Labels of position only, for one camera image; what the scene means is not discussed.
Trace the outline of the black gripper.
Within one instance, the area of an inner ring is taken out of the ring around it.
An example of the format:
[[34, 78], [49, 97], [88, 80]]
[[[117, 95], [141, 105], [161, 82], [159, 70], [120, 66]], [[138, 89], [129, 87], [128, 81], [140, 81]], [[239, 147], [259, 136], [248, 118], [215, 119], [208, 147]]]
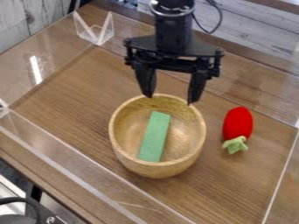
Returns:
[[191, 36], [181, 51], [164, 52], [156, 47], [154, 36], [125, 38], [125, 64], [134, 70], [141, 93], [152, 98], [156, 88], [156, 70], [192, 74], [188, 88], [188, 103], [195, 103], [205, 87], [207, 79], [220, 76], [220, 60], [224, 50]]

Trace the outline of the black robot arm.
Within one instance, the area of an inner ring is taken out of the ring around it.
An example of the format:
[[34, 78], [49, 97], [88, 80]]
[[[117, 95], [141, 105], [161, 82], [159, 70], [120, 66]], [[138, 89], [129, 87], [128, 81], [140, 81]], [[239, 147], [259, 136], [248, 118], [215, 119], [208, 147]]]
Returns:
[[185, 73], [191, 76], [187, 102], [201, 98], [205, 83], [220, 75], [221, 48], [200, 40], [192, 34], [199, 23], [193, 0], [150, 0], [154, 33], [126, 38], [125, 64], [134, 70], [141, 93], [150, 98], [159, 70]]

